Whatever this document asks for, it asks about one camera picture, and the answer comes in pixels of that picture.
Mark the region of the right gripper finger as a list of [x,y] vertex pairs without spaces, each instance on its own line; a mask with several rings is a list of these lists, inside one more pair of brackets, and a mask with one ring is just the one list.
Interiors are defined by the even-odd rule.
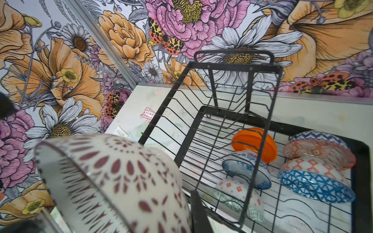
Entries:
[[192,216],[192,232],[214,233],[199,193],[196,190],[192,190],[190,193],[190,205]]

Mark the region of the green patterned bowl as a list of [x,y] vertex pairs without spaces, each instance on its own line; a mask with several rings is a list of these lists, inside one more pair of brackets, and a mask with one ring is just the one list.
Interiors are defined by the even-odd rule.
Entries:
[[[236,213],[243,211],[244,202],[248,194],[249,185],[239,178],[226,178],[220,180],[212,192],[217,200],[234,210]],[[265,221],[264,204],[258,192],[253,189],[247,207],[246,217],[256,221]]]

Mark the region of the black wire dish rack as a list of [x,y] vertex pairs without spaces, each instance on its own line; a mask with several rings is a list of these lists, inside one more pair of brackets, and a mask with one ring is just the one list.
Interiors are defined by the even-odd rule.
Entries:
[[139,142],[174,158],[195,233],[372,232],[372,150],[356,129],[276,119],[282,71],[193,60]]

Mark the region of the blue floral bowl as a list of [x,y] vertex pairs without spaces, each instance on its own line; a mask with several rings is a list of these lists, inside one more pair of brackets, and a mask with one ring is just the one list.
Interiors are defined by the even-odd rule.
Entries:
[[[253,151],[236,151],[227,155],[221,165],[230,177],[240,177],[245,181],[251,181],[254,167],[256,165],[256,159],[257,153]],[[271,186],[272,182],[269,167],[264,161],[260,160],[255,177],[254,188],[266,190],[270,189]]]

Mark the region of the maroon petal patterned bowl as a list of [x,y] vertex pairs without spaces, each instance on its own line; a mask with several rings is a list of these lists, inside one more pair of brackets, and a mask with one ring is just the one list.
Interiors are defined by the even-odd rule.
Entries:
[[75,233],[190,233],[173,159],[108,134],[47,139],[35,148],[45,187]]

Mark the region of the blue geometric bowl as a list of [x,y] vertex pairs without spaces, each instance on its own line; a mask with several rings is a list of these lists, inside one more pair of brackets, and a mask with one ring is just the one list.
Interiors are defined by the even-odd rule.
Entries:
[[350,203],[356,199],[342,173],[316,157],[298,157],[287,161],[277,178],[289,190],[321,202]]

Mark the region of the red patterned bowl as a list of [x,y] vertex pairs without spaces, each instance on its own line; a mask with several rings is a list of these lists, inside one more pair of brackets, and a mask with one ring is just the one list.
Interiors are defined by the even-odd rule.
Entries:
[[338,136],[321,131],[305,131],[292,136],[284,147],[288,159],[302,156],[318,157],[338,170],[356,164],[356,157]]

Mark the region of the pink patterned packet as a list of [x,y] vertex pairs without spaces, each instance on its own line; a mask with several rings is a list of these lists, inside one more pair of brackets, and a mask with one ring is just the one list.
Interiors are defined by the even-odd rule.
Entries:
[[150,108],[145,108],[143,113],[140,115],[140,118],[145,120],[148,124],[150,124],[155,115],[156,115],[155,111],[153,111]]

